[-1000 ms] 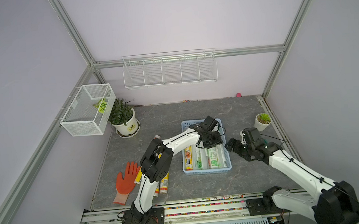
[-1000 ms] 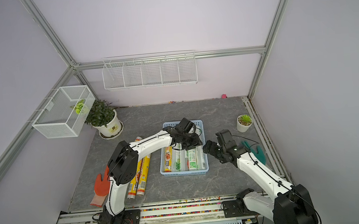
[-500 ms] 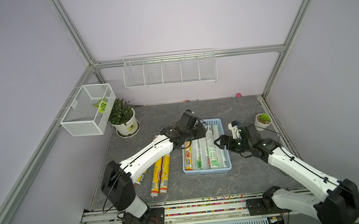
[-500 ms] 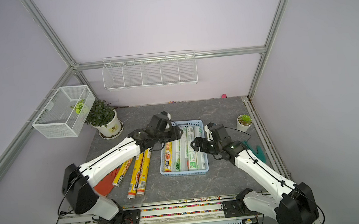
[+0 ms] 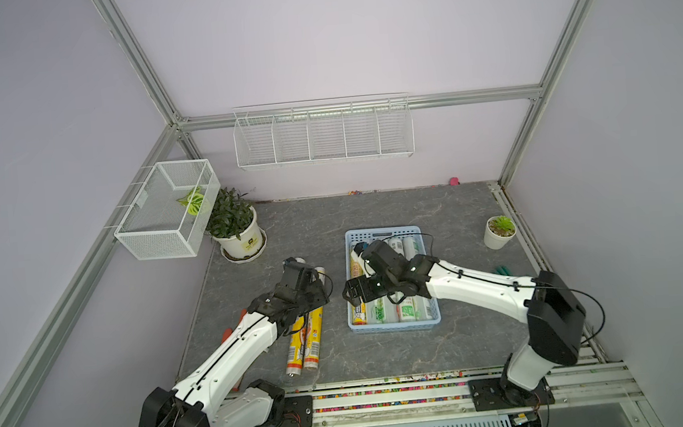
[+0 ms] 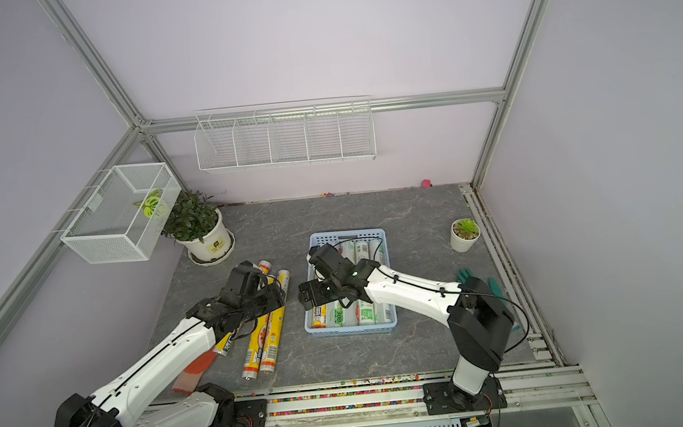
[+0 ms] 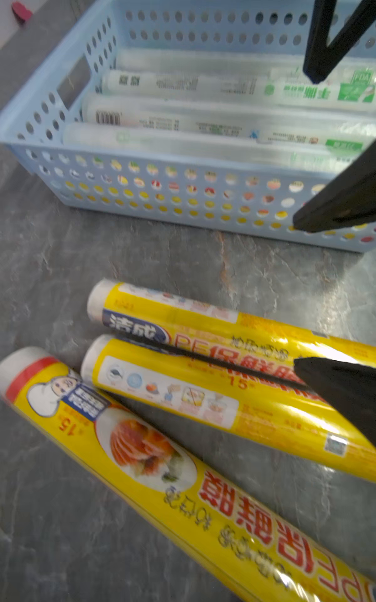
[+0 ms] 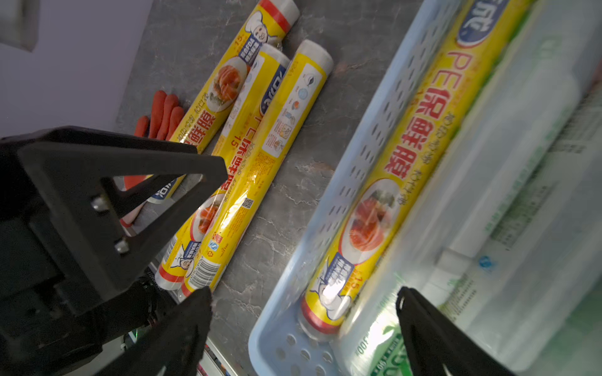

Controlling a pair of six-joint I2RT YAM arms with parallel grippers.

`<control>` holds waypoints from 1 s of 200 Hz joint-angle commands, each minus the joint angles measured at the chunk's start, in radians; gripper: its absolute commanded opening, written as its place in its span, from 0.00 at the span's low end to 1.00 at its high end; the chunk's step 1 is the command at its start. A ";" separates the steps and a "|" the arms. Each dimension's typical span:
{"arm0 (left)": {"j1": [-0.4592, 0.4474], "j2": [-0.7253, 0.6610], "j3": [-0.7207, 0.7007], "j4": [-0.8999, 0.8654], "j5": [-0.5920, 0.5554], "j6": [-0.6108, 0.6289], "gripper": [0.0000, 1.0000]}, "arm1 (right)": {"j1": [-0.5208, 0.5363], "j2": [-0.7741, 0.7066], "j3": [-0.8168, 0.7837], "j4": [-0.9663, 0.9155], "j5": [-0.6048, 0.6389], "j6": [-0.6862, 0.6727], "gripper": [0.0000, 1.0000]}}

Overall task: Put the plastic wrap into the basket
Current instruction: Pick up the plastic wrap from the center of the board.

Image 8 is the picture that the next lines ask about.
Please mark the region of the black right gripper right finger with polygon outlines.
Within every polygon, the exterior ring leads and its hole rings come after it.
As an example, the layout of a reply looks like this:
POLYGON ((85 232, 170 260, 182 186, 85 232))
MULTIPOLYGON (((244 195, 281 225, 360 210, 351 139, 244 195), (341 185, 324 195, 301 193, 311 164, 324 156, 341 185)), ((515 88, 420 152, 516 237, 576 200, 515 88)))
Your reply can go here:
POLYGON ((414 375, 511 375, 419 291, 402 287, 396 301, 404 346, 414 375))

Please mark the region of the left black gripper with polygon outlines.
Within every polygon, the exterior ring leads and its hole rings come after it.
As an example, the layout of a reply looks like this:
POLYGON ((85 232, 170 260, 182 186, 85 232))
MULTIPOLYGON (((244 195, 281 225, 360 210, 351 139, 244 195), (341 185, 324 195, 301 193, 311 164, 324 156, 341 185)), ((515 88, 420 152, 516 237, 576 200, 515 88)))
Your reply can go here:
POLYGON ((148 325, 159 294, 134 280, 226 179, 187 144, 74 126, 2 139, 1 373, 67 374, 148 325), (182 175, 201 180, 125 234, 121 219, 182 175))

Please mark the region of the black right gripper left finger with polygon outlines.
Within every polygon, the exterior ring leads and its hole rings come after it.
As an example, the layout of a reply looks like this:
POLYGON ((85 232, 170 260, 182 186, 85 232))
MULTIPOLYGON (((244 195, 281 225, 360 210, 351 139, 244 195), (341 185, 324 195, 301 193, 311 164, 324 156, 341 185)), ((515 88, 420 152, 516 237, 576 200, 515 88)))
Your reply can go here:
POLYGON ((196 375, 213 318, 213 293, 194 291, 98 375, 196 375))

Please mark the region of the light blue plastic basket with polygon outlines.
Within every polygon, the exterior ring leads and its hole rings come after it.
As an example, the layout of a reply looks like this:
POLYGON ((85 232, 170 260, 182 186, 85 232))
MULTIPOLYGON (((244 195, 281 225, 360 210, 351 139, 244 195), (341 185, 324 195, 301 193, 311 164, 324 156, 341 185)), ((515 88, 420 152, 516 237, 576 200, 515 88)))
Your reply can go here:
POLYGON ((387 141, 409 107, 462 8, 471 1, 425 1, 404 36, 387 73, 368 106, 331 182, 269 298, 249 338, 249 358, 259 375, 341 375, 332 346, 352 309, 376 272, 395 236, 412 213, 440 168, 476 102, 482 97, 510 46, 525 26, 533 7, 515 31, 506 50, 484 83, 462 125, 426 182, 409 214, 395 233, 373 274, 348 310, 340 331, 327 342, 311 338, 299 324, 300 303, 313 275, 359 197, 387 141))

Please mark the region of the yellow plastic wrap roll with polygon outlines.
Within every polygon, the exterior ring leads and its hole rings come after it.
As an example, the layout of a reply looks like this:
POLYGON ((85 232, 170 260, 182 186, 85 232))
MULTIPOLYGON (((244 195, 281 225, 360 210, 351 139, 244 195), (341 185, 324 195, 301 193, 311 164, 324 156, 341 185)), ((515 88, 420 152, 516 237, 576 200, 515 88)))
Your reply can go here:
POLYGON ((299 324, 314 340, 340 331, 530 8, 522 0, 462 8, 304 292, 299 324))

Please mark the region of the white wrap roll red label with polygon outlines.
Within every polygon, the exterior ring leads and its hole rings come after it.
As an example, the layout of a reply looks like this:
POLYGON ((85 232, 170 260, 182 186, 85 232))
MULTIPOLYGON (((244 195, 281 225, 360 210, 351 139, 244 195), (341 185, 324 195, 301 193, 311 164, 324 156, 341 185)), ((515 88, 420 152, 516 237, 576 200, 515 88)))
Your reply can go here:
POLYGON ((534 363, 601 275, 601 88, 594 87, 442 306, 499 363, 534 363))

